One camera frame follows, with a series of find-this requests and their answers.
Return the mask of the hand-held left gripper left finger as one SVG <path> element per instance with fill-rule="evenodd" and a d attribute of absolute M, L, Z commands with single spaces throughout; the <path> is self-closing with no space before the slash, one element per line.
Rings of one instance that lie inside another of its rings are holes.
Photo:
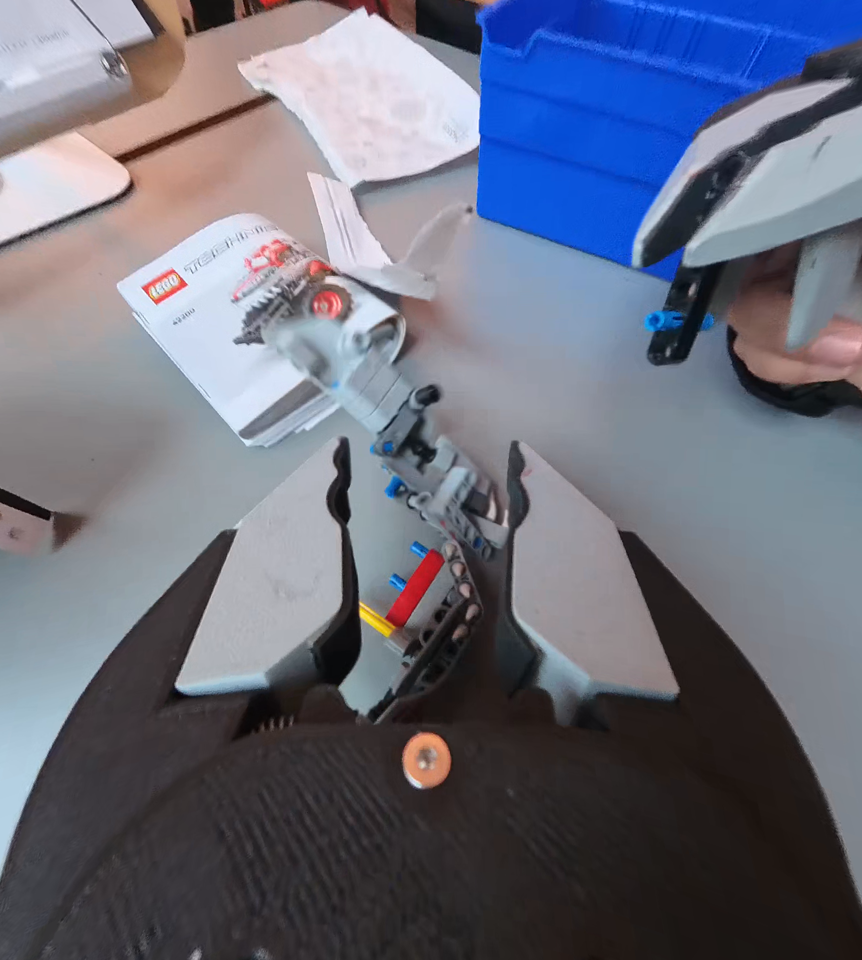
<path fill-rule="evenodd" d="M 362 638 L 350 451 L 332 438 L 234 530 L 175 680 L 181 694 L 340 686 Z"/>

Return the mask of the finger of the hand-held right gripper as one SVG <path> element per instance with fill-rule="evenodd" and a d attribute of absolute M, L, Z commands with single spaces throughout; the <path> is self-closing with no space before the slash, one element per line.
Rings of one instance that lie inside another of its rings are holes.
<path fill-rule="evenodd" d="M 769 150 L 861 103 L 862 76 L 854 76 L 777 84 L 716 118 L 696 136 L 640 223 L 633 267 L 653 266 L 680 249 L 685 266 L 709 267 L 775 248 L 773 229 L 758 238 L 726 239 L 717 226 L 704 240 L 697 236 Z"/>
<path fill-rule="evenodd" d="M 696 232 L 683 263 L 704 267 L 862 219 L 862 106 L 773 147 Z"/>

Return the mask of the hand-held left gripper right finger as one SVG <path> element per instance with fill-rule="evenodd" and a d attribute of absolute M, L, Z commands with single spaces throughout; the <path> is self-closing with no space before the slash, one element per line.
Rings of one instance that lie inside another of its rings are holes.
<path fill-rule="evenodd" d="M 576 724 L 599 697 L 657 703 L 678 681 L 621 533 L 526 443 L 508 462 L 509 534 L 495 652 L 503 687 Z"/>

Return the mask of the grey lego model assembly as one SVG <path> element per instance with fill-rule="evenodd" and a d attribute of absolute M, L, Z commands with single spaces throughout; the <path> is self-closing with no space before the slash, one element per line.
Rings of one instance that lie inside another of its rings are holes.
<path fill-rule="evenodd" d="M 413 386 L 390 347 L 369 331 L 344 332 L 332 318 L 263 319 L 263 342 L 287 358 L 372 435 L 372 454 L 389 474 L 386 495 L 406 505 L 443 538 L 435 601 L 404 640 L 401 671 L 369 711 L 370 722 L 391 720 L 399 703 L 419 698 L 452 673 L 483 614 L 466 552 L 482 561 L 504 548 L 509 522 L 496 485 L 429 420 L 440 399 L 435 384 Z"/>

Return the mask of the black lego beam blue pins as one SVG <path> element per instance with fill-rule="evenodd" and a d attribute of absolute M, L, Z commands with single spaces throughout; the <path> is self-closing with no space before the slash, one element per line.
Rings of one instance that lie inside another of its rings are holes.
<path fill-rule="evenodd" d="M 698 335 L 712 329 L 715 323 L 712 299 L 720 285 L 722 271 L 721 264 L 678 267 L 664 305 L 644 318 L 645 330 L 652 335 L 648 360 L 653 366 L 683 363 Z"/>

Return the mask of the lego instruction booklet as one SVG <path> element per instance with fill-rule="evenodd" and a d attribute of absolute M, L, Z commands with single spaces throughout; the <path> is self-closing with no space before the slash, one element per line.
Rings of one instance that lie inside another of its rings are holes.
<path fill-rule="evenodd" d="M 370 333 L 391 360 L 404 318 L 264 216 L 212 222 L 118 283 L 133 316 L 250 448 L 316 426 L 337 406 L 262 326 L 307 317 Z"/>

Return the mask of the blue plastic bin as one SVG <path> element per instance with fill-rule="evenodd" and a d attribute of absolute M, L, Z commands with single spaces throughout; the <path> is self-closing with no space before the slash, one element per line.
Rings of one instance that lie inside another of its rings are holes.
<path fill-rule="evenodd" d="M 702 129 L 862 76 L 862 2 L 500 2 L 479 22 L 479 214 L 626 267 Z"/>

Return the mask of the clear plastic bag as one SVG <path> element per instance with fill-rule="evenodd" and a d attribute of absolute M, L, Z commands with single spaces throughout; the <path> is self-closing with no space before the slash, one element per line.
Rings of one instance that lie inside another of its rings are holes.
<path fill-rule="evenodd" d="M 421 227 L 404 257 L 394 267 L 409 280 L 436 284 L 458 234 L 474 216 L 470 203 L 452 203 Z"/>

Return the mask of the white printed paper sheet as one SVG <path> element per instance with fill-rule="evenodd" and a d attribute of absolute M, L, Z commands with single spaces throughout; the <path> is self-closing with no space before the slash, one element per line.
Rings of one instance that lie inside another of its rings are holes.
<path fill-rule="evenodd" d="M 238 68 L 302 122 L 349 188 L 423 175 L 480 146 L 480 95 L 362 8 Z"/>

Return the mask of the torn white paper strip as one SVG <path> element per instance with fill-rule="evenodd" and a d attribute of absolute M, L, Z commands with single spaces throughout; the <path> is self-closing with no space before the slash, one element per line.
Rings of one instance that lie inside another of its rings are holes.
<path fill-rule="evenodd" d="M 324 233 L 328 261 L 340 274 L 399 297 L 432 301 L 437 283 L 414 282 L 394 267 L 370 231 L 349 187 L 322 174 L 307 173 Z"/>

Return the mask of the acrylic instruction sign stand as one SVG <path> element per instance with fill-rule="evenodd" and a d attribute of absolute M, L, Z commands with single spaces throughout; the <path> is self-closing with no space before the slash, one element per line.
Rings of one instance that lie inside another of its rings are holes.
<path fill-rule="evenodd" d="M 159 1 L 0 1 L 0 247 L 122 197 L 125 166 L 80 130 L 136 107 L 119 51 Z"/>

